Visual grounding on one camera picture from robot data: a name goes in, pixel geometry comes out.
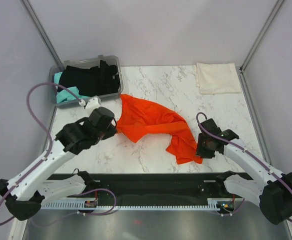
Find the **orange t-shirt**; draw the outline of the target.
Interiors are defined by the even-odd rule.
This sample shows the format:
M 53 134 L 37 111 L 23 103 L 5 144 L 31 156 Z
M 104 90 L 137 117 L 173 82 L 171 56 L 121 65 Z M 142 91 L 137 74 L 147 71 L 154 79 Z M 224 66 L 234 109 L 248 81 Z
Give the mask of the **orange t-shirt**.
M 177 164 L 195 162 L 203 158 L 196 155 L 197 142 L 186 120 L 177 112 L 158 103 L 127 94 L 120 96 L 122 112 L 117 121 L 117 131 L 136 143 L 148 134 L 171 136 L 166 151 L 176 157 Z

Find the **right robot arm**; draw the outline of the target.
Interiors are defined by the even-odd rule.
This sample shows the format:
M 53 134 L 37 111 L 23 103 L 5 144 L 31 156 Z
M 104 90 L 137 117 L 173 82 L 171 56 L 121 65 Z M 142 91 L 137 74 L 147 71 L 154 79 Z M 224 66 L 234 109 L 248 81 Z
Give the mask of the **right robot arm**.
M 234 194 L 255 204 L 274 225 L 283 221 L 292 223 L 292 172 L 283 173 L 260 160 L 234 131 L 222 131 L 213 119 L 207 118 L 197 124 L 201 133 L 196 154 L 211 159 L 220 153 L 237 163 L 251 178 L 247 180 L 233 171 L 226 171 L 216 179 L 216 193 L 221 197 Z

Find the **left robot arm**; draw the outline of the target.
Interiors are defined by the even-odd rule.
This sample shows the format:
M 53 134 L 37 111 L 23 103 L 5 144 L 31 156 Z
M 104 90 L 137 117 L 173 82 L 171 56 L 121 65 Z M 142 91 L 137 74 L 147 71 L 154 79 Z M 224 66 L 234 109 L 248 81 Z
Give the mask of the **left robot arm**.
M 10 180 L 0 179 L 0 203 L 6 205 L 14 218 L 25 221 L 53 201 L 93 195 L 96 182 L 86 171 L 64 180 L 45 181 L 61 165 L 116 132 L 115 115 L 102 106 L 92 110 L 88 117 L 65 125 L 46 151 L 19 175 Z

